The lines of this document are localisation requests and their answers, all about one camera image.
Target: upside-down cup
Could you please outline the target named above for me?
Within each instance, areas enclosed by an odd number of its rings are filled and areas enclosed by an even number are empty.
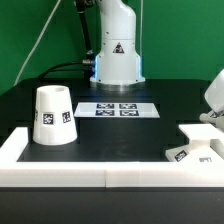
[[[37,89],[33,140],[63,145],[77,138],[69,88],[52,85]]]

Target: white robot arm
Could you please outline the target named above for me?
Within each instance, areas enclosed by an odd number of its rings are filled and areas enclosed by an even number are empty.
[[[217,128],[224,131],[224,70],[217,75],[205,92],[205,100],[212,111],[201,114],[200,120],[215,124]]]
[[[90,85],[111,91],[143,86],[141,58],[135,50],[135,12],[122,0],[89,2],[98,4],[102,27],[101,51],[95,58],[95,74],[90,78]],[[88,2],[76,0],[76,3],[81,16]]]

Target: white object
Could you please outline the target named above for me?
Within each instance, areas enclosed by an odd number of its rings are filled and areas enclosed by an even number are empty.
[[[37,89],[33,140],[43,145],[62,145],[77,138],[68,87]]]
[[[101,14],[102,43],[96,57],[91,86],[126,90],[145,82],[141,58],[135,50],[136,15],[121,0],[97,0]]]
[[[218,131],[220,132],[220,137],[218,139],[212,139],[211,140],[211,148],[224,159],[224,133],[222,130]]]
[[[214,79],[205,92],[205,99],[208,105],[216,113],[224,110],[224,70]]]
[[[153,103],[79,103],[75,117],[159,118]]]
[[[220,139],[223,134],[211,124],[180,125],[179,128],[189,138],[189,144],[166,151],[170,162],[223,162],[210,147],[212,139]]]
[[[210,111],[208,114],[201,114],[200,121],[203,123],[214,124],[216,128],[224,131],[224,116],[217,116],[214,111]]]
[[[224,187],[223,162],[17,162],[27,144],[16,128],[0,148],[0,187]]]

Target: green wall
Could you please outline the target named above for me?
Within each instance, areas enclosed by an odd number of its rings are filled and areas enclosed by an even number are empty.
[[[124,2],[139,15],[140,0]],[[0,94],[13,86],[55,3],[56,0],[0,1]],[[213,79],[224,68],[223,9],[223,0],[145,0],[144,76]],[[87,16],[93,48],[98,52],[97,7],[88,10]],[[55,64],[84,57],[81,26],[73,0],[63,0],[22,79],[36,77]]]

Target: table surface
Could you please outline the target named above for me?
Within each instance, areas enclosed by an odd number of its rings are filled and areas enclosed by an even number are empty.
[[[159,119],[76,118],[78,139],[63,147],[32,142],[36,88],[60,84],[78,102],[154,103]],[[82,79],[27,79],[0,97],[0,143],[28,127],[27,161],[164,161],[165,150],[186,144],[179,124],[200,123],[208,112],[201,80],[147,80],[127,93],[90,89]],[[222,188],[2,188],[5,223],[222,223]]]

